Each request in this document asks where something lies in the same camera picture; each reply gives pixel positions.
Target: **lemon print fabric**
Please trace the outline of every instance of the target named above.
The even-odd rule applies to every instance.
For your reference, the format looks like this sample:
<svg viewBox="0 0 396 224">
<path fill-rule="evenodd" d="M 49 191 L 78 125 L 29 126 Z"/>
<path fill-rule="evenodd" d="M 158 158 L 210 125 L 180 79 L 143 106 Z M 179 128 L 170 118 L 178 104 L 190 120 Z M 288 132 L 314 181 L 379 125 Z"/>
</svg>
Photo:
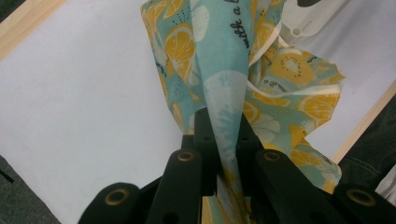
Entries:
<svg viewBox="0 0 396 224">
<path fill-rule="evenodd" d="M 284 3 L 148 0 L 141 7 L 176 124 L 193 134 L 195 112 L 209 112 L 223 175 L 218 194 L 204 199 L 205 223 L 254 223 L 235 157 L 242 113 L 262 145 L 288 155 L 314 186 L 332 193 L 341 176 L 305 138 L 331 119 L 344 77 L 335 64 L 282 41 Z"/>
</svg>

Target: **lemon pattern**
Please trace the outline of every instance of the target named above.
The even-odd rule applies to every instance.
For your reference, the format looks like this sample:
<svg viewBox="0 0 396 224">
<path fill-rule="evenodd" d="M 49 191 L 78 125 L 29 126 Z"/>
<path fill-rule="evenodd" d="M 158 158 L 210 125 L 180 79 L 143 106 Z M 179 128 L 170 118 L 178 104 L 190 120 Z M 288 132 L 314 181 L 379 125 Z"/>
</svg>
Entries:
<svg viewBox="0 0 396 224">
<path fill-rule="evenodd" d="M 204 199 L 206 223 L 249 223 L 234 156 L 241 112 L 262 145 L 288 155 L 316 187 L 332 193 L 341 176 L 305 137 L 332 117 L 340 96 L 334 86 L 344 77 L 335 64 L 278 37 L 285 0 L 237 2 L 150 0 L 141 7 L 180 130 L 193 134 L 198 109 L 214 116 L 225 175 L 217 197 Z"/>
</svg>

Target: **crumpled cloth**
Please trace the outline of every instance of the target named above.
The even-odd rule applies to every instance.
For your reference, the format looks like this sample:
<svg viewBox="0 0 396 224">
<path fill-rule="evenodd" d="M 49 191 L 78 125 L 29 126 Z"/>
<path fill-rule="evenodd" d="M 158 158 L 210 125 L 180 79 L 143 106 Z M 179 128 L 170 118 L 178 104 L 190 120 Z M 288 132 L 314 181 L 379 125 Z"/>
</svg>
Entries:
<svg viewBox="0 0 396 224">
<path fill-rule="evenodd" d="M 279 37 L 284 0 L 149 0 L 141 7 L 169 110 L 183 133 L 207 107 L 223 174 L 203 221 L 249 223 L 235 147 L 242 112 L 265 148 L 287 154 L 318 188 L 341 171 L 304 138 L 328 121 L 343 76 Z"/>
</svg>

